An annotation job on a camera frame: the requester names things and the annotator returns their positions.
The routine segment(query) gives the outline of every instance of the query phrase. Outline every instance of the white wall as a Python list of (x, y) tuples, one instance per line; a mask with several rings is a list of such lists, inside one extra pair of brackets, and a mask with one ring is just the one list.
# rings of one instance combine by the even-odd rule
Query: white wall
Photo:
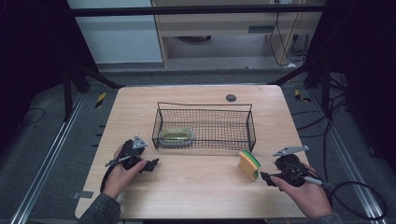
[[(68, 0), (71, 8), (151, 7), (149, 0)], [(153, 16), (76, 18), (96, 63), (158, 63)]]

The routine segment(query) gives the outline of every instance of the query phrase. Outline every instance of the aluminum rail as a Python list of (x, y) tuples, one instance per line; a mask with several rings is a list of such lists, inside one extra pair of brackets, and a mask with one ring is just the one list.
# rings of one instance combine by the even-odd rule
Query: aluminum rail
[(40, 170), (35, 176), (35, 180), (27, 191), (17, 211), (14, 213), (14, 216), (10, 220), (11, 224), (23, 224), (29, 217), (33, 206), (35, 205), (35, 201), (37, 200), (39, 193), (43, 189), (44, 184), (46, 183), (46, 180), (50, 174), (50, 171), (52, 170), (52, 166), (56, 162), (56, 158), (58, 157), (59, 152), (64, 145), (64, 141), (71, 130), (78, 111), (80, 110), (80, 106), (84, 99), (84, 96), (85, 94), (83, 93), (78, 94), (78, 98), (76, 99), (76, 102), (74, 104), (75, 109), (72, 115), (70, 116), (69, 120), (64, 122), (60, 131), (55, 137), (55, 140), (53, 141), (52, 146), (49, 149), (49, 153), (47, 154), (46, 159), (44, 159)]
[(265, 13), (265, 12), (320, 12), (343, 9), (344, 5), (291, 4), (291, 5), (242, 5), (242, 6), (194, 6), (194, 7), (115, 7), (115, 8), (78, 8), (55, 10), (44, 8), (47, 15), (71, 17), (104, 16), (144, 16), (178, 14), (223, 14), (223, 13)]

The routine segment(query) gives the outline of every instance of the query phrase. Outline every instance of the tripod leg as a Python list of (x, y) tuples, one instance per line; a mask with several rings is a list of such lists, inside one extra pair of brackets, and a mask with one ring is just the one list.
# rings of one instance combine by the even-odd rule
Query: tripod leg
[(287, 75), (283, 76), (282, 78), (280, 78), (280, 79), (278, 79), (276, 81), (267, 83), (267, 85), (280, 86), (280, 85), (284, 84), (285, 82), (291, 80), (292, 78), (297, 77), (301, 73), (303, 73), (305, 71), (308, 71), (317, 62), (318, 62), (317, 59), (311, 59), (309, 61), (306, 61), (305, 64), (303, 64), (300, 67), (298, 67), (298, 68), (294, 69), (293, 71), (289, 72)]
[(67, 121), (73, 111), (72, 88), (67, 67), (62, 73), (62, 78), (64, 80), (64, 121)]
[(76, 63), (75, 67), (80, 72), (82, 72), (82, 73), (84, 73), (84, 74), (86, 74), (86, 75), (88, 75), (90, 77), (95, 78), (96, 80), (106, 84), (108, 87), (110, 87), (112, 89), (120, 89), (120, 88), (124, 87), (123, 85), (120, 85), (120, 84), (117, 84), (115, 82), (112, 82), (112, 81), (108, 80), (107, 78), (102, 77), (101, 75), (94, 73), (93, 71), (91, 71), (90, 69), (82, 66), (81, 64)]
[(304, 82), (307, 88), (314, 88), (322, 82), (321, 106), (326, 114), (330, 111), (330, 78), (330, 66), (323, 60), (311, 69)]

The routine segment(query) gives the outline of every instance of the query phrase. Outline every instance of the hand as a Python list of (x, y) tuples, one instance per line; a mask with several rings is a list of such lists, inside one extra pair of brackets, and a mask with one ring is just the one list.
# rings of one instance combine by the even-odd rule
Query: hand
[[(305, 167), (311, 171), (315, 171), (306, 164)], [(296, 188), (273, 175), (271, 176), (271, 180), (294, 200), (307, 217), (314, 219), (332, 213), (332, 207), (322, 187), (305, 181), (302, 186)]]
[[(119, 156), (122, 146), (123, 145), (121, 145), (114, 153), (114, 159)], [(117, 164), (107, 178), (103, 193), (113, 199), (117, 199), (124, 189), (131, 183), (134, 176), (145, 167), (146, 163), (147, 161), (140, 161), (130, 170), (125, 170), (120, 163)]]

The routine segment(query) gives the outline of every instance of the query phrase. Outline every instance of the white cabinet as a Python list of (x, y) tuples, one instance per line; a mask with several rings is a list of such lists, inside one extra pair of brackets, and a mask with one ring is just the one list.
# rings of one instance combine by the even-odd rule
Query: white cabinet
[[(269, 5), (273, 0), (151, 0), (155, 7)], [(283, 1), (292, 4), (321, 4), (326, 0)], [(321, 12), (224, 13), (159, 15), (156, 17), (166, 64), (172, 36), (189, 35), (268, 35), (279, 63), (286, 60), (293, 35), (312, 35)]]
[[(149, 0), (68, 0), (71, 8), (151, 7)], [(78, 26), (95, 62), (161, 63), (153, 16), (81, 17)]]

